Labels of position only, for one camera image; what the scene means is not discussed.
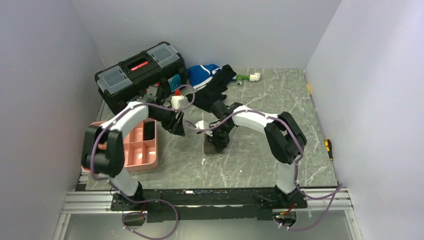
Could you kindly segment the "green white pipe fitting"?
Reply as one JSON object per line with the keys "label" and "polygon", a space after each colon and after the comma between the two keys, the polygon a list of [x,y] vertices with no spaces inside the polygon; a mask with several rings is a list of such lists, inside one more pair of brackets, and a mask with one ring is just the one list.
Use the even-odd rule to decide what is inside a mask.
{"label": "green white pipe fitting", "polygon": [[235,79],[235,83],[237,86],[242,86],[245,81],[249,82],[257,82],[261,78],[261,74],[259,72],[255,72],[250,75],[237,75]]}

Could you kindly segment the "pink compartment tray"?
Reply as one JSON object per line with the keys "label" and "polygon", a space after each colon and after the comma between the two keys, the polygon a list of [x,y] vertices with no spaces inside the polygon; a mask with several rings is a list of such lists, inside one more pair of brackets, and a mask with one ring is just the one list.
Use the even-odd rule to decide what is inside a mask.
{"label": "pink compartment tray", "polygon": [[153,140],[143,141],[144,122],[155,121],[147,119],[135,126],[126,136],[115,131],[107,130],[97,144],[94,158],[91,159],[93,144],[102,132],[104,121],[94,122],[85,132],[83,152],[81,157],[82,169],[90,171],[93,162],[95,173],[116,174],[123,168],[129,172],[153,169],[157,167],[157,127]]}

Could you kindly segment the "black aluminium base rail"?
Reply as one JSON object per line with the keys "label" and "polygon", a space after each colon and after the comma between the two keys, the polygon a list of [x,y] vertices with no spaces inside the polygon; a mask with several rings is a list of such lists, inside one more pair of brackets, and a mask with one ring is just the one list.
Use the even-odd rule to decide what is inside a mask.
{"label": "black aluminium base rail", "polygon": [[130,203],[114,191],[71,191],[62,214],[119,214],[142,212],[148,223],[179,220],[256,219],[272,220],[274,215],[289,216],[305,211],[348,211],[353,204],[343,188],[332,197],[334,188],[305,188],[309,196],[296,195],[279,200],[274,188],[145,189],[147,203]]}

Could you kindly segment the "black rolled underwear in tray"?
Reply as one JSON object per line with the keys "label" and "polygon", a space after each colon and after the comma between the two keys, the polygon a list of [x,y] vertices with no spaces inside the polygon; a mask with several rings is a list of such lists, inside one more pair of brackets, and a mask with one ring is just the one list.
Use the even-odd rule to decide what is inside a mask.
{"label": "black rolled underwear in tray", "polygon": [[145,121],[143,123],[143,141],[150,141],[156,137],[155,121]]}

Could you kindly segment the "blue white garment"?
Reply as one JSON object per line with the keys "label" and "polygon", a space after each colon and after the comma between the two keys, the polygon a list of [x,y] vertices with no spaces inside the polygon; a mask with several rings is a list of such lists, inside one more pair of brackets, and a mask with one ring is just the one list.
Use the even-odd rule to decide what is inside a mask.
{"label": "blue white garment", "polygon": [[188,80],[195,91],[201,90],[213,79],[214,75],[222,70],[216,64],[194,65],[188,69]]}

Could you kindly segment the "black plastic toolbox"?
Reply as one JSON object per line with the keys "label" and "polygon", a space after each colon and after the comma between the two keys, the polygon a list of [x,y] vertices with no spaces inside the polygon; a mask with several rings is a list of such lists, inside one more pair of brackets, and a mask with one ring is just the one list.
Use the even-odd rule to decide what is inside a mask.
{"label": "black plastic toolbox", "polygon": [[97,72],[94,81],[105,104],[118,114],[132,98],[143,96],[150,86],[163,89],[166,96],[188,81],[182,55],[162,41],[136,55]]}

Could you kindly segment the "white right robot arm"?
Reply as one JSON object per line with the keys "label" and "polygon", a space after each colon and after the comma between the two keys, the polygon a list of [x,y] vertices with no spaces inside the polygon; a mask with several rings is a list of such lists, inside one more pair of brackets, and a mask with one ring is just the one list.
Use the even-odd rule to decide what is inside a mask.
{"label": "white right robot arm", "polygon": [[270,114],[235,102],[226,105],[221,100],[212,104],[211,113],[219,120],[205,142],[214,152],[221,152],[230,144],[230,132],[235,127],[246,127],[264,134],[270,151],[278,162],[275,186],[276,203],[289,207],[298,193],[297,166],[304,153],[307,139],[293,116],[288,112]]}

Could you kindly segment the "yellow black screwdriver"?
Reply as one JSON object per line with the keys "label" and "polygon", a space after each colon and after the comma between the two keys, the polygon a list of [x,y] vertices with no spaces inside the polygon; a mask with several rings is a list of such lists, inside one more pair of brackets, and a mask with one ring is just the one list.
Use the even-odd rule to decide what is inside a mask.
{"label": "yellow black screwdriver", "polygon": [[333,147],[332,147],[332,142],[331,142],[331,140],[330,140],[330,139],[326,138],[326,139],[324,140],[324,143],[325,143],[325,147],[326,147],[326,151],[327,151],[327,153],[328,153],[329,159],[330,159],[331,161],[333,161],[334,157],[333,157]]}

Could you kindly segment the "olive underwear with beige waistband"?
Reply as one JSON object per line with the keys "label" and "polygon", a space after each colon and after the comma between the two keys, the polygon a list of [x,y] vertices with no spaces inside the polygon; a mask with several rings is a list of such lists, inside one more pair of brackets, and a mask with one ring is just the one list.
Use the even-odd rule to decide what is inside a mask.
{"label": "olive underwear with beige waistband", "polygon": [[203,153],[205,155],[213,155],[217,154],[221,151],[221,146],[216,137],[213,137],[211,135],[204,135],[204,142],[203,142]]}

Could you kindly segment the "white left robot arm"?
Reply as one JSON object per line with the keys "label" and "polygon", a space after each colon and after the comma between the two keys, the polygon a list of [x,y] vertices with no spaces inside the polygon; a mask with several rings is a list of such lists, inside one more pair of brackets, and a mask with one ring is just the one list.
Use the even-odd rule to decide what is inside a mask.
{"label": "white left robot arm", "polygon": [[143,186],[125,168],[124,138],[141,122],[152,119],[162,124],[171,134],[184,136],[184,107],[163,105],[164,91],[150,86],[143,96],[132,98],[126,107],[112,119],[95,126],[90,125],[84,134],[81,165],[95,180],[106,180],[124,197],[131,210],[144,203]]}

